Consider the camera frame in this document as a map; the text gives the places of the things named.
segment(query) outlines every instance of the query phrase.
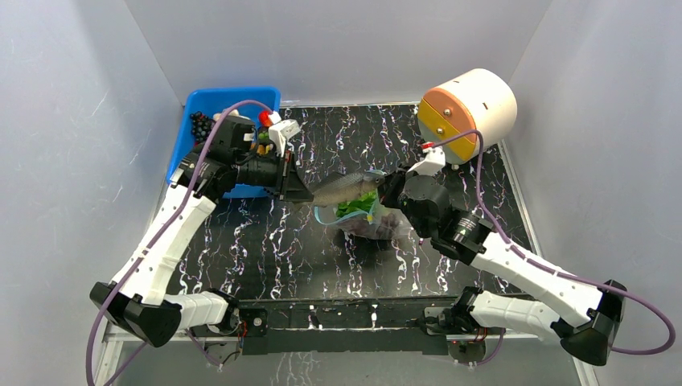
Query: lettuce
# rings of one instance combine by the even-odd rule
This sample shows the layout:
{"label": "lettuce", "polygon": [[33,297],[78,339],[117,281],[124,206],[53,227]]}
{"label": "lettuce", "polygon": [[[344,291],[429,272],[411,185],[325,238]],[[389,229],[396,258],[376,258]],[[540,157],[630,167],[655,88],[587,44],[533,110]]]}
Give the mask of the lettuce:
{"label": "lettuce", "polygon": [[376,191],[370,191],[359,199],[349,201],[347,203],[340,203],[336,207],[336,218],[340,219],[341,217],[349,215],[354,211],[365,211],[369,213],[375,201]]}

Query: red cap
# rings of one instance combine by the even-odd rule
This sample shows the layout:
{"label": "red cap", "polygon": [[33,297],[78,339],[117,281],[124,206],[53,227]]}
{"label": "red cap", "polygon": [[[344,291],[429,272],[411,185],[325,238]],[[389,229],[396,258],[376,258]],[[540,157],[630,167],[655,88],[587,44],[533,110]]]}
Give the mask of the red cap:
{"label": "red cap", "polygon": [[260,114],[258,114],[258,121],[265,127],[270,127],[273,125],[272,121],[270,120],[270,113],[267,110],[263,110]]}

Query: white wall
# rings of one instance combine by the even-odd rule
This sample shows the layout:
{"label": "white wall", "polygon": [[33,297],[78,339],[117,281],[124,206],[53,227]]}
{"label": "white wall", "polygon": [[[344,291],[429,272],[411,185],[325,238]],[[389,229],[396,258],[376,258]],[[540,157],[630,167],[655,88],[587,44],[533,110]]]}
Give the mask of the white wall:
{"label": "white wall", "polygon": [[[682,2],[553,2],[511,87],[508,139],[542,252],[651,299],[682,328]],[[618,347],[665,340],[633,302]],[[611,354],[600,385],[682,384],[682,347]]]}
{"label": "white wall", "polygon": [[184,103],[271,84],[284,105],[419,101],[472,68],[508,80],[550,0],[126,0]]}
{"label": "white wall", "polygon": [[136,247],[179,114],[122,0],[0,3],[3,384],[84,384],[88,293]]}

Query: toy fish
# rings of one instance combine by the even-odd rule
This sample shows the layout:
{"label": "toy fish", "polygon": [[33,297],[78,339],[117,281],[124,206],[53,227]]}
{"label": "toy fish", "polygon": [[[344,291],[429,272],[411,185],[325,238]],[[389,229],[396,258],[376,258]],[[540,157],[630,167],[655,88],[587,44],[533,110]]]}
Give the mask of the toy fish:
{"label": "toy fish", "polygon": [[371,171],[356,171],[349,175],[332,172],[319,183],[310,186],[310,192],[314,196],[310,204],[326,207],[353,201],[375,190],[382,183],[384,183],[384,176]]}

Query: yellow panel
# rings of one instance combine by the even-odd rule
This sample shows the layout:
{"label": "yellow panel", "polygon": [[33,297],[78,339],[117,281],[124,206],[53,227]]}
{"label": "yellow panel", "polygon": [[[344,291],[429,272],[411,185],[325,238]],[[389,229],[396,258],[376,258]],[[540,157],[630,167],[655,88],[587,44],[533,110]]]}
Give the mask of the yellow panel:
{"label": "yellow panel", "polygon": [[[419,104],[417,118],[427,129],[440,139],[447,139],[461,133],[461,131],[455,129],[443,116],[441,116],[441,114],[431,107],[429,102],[423,99]],[[436,131],[438,128],[443,129],[443,134],[439,134]],[[471,156],[474,155],[474,150],[476,149],[476,144],[467,138],[459,138],[457,141],[452,141],[446,146],[464,161],[471,159]]]}

